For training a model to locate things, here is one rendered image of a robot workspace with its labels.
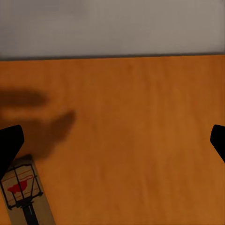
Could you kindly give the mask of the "mousetrap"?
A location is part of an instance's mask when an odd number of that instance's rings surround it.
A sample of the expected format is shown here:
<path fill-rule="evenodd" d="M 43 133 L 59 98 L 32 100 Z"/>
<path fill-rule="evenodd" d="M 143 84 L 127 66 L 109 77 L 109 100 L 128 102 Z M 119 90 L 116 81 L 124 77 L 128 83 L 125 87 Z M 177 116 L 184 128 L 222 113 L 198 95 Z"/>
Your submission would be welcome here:
<path fill-rule="evenodd" d="M 0 191 L 11 225 L 56 225 L 31 154 L 12 161 Z"/>

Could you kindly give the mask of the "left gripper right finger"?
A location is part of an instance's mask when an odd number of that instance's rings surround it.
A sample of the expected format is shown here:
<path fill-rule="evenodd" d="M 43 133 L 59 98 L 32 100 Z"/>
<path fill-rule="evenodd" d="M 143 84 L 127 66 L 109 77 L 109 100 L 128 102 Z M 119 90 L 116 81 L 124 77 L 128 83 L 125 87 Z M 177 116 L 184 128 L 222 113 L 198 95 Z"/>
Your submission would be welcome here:
<path fill-rule="evenodd" d="M 210 142 L 217 150 L 223 161 L 225 162 L 225 127 L 214 125 L 210 137 Z"/>

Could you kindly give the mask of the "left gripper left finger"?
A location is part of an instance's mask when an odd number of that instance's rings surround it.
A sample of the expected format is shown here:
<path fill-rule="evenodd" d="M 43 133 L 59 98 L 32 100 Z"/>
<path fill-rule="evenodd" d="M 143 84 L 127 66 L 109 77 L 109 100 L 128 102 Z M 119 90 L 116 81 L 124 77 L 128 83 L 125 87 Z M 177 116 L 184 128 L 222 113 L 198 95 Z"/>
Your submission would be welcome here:
<path fill-rule="evenodd" d="M 21 125 L 0 130 L 0 181 L 24 144 Z"/>

